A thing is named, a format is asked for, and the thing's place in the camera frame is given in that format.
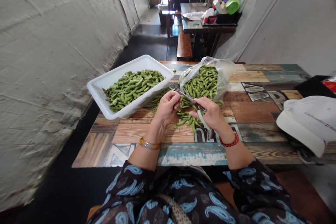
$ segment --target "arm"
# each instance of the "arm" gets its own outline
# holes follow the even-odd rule
[[[179,109],[180,101],[180,95],[175,91],[169,91],[161,98],[155,117],[143,137],[146,142],[162,142],[165,129]],[[114,220],[117,213],[121,212],[126,212],[129,223],[134,223],[134,212],[141,207],[139,202],[146,199],[153,189],[159,152],[159,149],[148,149],[139,144],[106,189],[105,202],[88,223],[100,223],[104,218]],[[115,210],[114,215],[110,214],[112,209]]]
[[[220,107],[206,97],[195,99],[206,108],[203,116],[205,122],[214,129],[224,143],[232,143],[235,134],[225,121]],[[190,115],[197,117],[196,112]],[[234,187],[234,201],[243,213],[255,211],[260,208],[278,208],[292,211],[290,197],[285,191],[276,175],[260,163],[241,141],[232,147],[225,147],[227,163],[230,171],[223,172]]]
[[[159,103],[156,114],[143,139],[151,144],[161,144],[168,124],[172,121],[180,107],[180,95],[175,91],[165,94]],[[154,171],[158,161],[160,149],[148,149],[138,145],[128,161],[138,167]]]

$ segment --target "clear plastic bag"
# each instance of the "clear plastic bag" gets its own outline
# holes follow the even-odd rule
[[[226,88],[229,83],[229,78],[231,75],[233,75],[236,72],[235,64],[226,59],[215,59],[209,56],[204,57],[201,62],[199,62],[197,65],[192,66],[185,71],[182,72],[179,83],[180,83],[180,89],[183,90],[183,85],[191,80],[192,78],[198,76],[199,69],[202,65],[206,65],[208,67],[215,67],[218,71],[218,77],[217,77],[217,94],[213,98],[214,102],[217,102],[223,98],[223,95],[226,91]]]

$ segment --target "white wall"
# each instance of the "white wall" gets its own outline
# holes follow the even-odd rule
[[[267,11],[276,0],[245,0],[246,5],[234,34],[222,34],[214,53],[215,58],[238,61],[252,39]]]
[[[278,0],[239,61],[327,75],[336,69],[335,17],[336,0]]]
[[[0,0],[0,211],[31,200],[129,37],[120,0]]]

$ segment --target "white cap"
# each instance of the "white cap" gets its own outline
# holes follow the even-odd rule
[[[283,107],[276,124],[320,158],[326,142],[336,141],[336,99],[309,96],[287,100]]]

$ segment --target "amber bangle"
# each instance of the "amber bangle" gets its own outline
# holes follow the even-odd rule
[[[140,138],[140,144],[147,149],[160,149],[161,143],[148,143],[143,138]]]
[[[234,131],[234,134],[235,134],[236,138],[235,138],[235,140],[234,140],[232,143],[227,143],[227,144],[226,144],[226,143],[223,143],[221,137],[219,137],[219,140],[220,140],[221,144],[222,144],[224,147],[232,147],[232,146],[236,145],[236,144],[238,143],[238,141],[239,141],[239,137],[238,137],[238,134],[237,134],[236,131]]]

